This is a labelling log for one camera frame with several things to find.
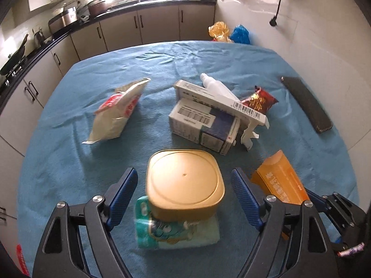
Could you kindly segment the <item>black frying pan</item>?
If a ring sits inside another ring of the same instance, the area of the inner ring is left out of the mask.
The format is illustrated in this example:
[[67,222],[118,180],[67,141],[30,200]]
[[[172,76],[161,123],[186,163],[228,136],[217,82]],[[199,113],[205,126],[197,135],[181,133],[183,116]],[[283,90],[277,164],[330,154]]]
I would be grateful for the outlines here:
[[8,61],[4,64],[4,66],[0,70],[0,74],[5,76],[7,75],[23,58],[25,54],[25,44],[28,39],[28,34],[25,35],[21,45],[19,46],[18,50],[12,54],[12,56],[8,59]]

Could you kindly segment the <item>white spray bottle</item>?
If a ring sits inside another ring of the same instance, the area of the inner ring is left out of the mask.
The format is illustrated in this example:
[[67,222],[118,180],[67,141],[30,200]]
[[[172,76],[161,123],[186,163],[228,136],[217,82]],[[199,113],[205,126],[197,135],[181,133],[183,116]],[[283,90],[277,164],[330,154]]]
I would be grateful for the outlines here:
[[222,82],[210,77],[206,73],[200,74],[200,79],[202,81],[203,87],[213,92],[213,94],[222,95],[224,97],[233,99],[239,102],[240,99]]

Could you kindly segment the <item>blue plastic bag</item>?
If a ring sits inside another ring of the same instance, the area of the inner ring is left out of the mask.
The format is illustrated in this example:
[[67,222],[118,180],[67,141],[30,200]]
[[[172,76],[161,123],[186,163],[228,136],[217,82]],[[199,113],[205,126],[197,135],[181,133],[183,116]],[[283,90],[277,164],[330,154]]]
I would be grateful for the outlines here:
[[251,44],[249,31],[243,25],[238,25],[234,28],[230,39],[234,43]]

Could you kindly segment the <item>white snack bag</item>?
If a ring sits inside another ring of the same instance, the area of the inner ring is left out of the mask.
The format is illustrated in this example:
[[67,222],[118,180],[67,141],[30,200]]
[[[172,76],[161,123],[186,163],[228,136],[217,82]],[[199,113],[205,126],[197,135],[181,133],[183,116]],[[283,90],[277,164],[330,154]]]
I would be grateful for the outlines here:
[[120,137],[150,81],[150,78],[144,77],[116,88],[114,94],[95,111],[93,128],[83,144],[94,144]]

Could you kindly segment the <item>red snack packet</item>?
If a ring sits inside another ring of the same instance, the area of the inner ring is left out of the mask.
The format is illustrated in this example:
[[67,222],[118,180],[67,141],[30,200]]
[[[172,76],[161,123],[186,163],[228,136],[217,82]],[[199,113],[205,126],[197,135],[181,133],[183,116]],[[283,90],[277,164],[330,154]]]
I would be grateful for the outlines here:
[[254,93],[243,99],[241,103],[265,115],[274,104],[278,103],[278,100],[261,87],[255,86]]

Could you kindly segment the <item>green tissue pack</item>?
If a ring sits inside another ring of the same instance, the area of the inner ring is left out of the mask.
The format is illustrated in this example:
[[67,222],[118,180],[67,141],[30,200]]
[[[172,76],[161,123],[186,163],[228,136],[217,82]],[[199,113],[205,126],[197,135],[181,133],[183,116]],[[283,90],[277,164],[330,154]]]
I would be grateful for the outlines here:
[[214,245],[220,240],[217,216],[196,222],[166,222],[155,218],[147,196],[134,206],[136,243],[141,249],[187,249]]

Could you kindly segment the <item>silver rice cooker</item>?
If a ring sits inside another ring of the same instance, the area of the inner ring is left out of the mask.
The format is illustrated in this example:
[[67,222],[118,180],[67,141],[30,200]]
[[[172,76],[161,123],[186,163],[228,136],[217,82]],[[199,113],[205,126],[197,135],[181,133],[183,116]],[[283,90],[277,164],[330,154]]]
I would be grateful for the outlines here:
[[61,13],[48,21],[51,34],[59,32],[61,29],[74,24],[78,21],[76,7],[64,9]]

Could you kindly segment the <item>red plastic mesh basket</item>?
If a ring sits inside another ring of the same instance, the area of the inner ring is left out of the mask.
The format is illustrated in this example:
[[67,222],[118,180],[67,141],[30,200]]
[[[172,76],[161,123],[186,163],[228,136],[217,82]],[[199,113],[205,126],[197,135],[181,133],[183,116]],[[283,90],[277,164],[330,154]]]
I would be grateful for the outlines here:
[[17,246],[16,246],[16,255],[17,255],[18,262],[19,262],[19,265],[21,267],[22,273],[25,274],[26,276],[30,277],[29,271],[28,271],[28,268],[27,268],[27,265],[26,265],[26,262],[25,262],[25,258],[23,256],[23,251],[22,251],[22,248],[21,248],[20,244],[17,244]]

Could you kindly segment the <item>yellow plastic bag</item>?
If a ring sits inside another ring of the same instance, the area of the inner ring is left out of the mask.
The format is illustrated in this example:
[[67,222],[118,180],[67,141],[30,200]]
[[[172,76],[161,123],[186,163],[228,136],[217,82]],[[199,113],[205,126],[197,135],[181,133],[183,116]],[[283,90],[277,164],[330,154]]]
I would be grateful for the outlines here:
[[209,36],[213,41],[232,43],[230,39],[230,30],[223,21],[218,21],[208,28]]

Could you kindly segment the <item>white and blue carton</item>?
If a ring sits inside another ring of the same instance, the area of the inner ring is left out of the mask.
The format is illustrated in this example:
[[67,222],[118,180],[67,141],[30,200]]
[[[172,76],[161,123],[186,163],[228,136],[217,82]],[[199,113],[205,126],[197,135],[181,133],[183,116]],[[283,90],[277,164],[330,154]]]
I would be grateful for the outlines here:
[[221,155],[235,146],[239,118],[186,98],[180,99],[169,114],[172,133]]

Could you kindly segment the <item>long white barcode box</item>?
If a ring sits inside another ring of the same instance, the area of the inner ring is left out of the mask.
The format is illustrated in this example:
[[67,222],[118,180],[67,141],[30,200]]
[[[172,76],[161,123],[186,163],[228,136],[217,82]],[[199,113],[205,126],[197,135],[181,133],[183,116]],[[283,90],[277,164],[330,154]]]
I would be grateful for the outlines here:
[[179,80],[174,85],[177,98],[187,98],[202,105],[212,107],[224,111],[241,120],[247,128],[244,130],[240,142],[249,151],[252,146],[252,139],[258,139],[259,135],[255,134],[256,126],[270,127],[269,120],[266,115],[258,112],[248,106],[243,105],[240,101],[235,101],[232,98],[227,98],[223,95],[213,94],[210,90],[187,82]]

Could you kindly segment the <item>black flat remote-like bar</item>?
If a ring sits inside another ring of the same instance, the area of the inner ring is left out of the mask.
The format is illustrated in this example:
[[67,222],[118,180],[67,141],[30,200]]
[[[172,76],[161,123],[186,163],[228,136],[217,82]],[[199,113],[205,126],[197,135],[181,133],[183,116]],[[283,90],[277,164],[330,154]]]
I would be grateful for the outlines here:
[[281,77],[281,82],[296,99],[318,134],[332,129],[333,122],[328,114],[299,77]]

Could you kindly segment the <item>orange cardboard box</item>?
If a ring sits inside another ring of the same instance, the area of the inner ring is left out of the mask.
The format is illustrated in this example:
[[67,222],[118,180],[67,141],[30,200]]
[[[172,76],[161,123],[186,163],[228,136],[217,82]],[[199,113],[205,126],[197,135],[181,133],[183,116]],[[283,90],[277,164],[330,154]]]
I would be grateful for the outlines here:
[[309,196],[282,150],[267,158],[253,172],[250,181],[266,195],[274,195],[283,203],[300,205]]

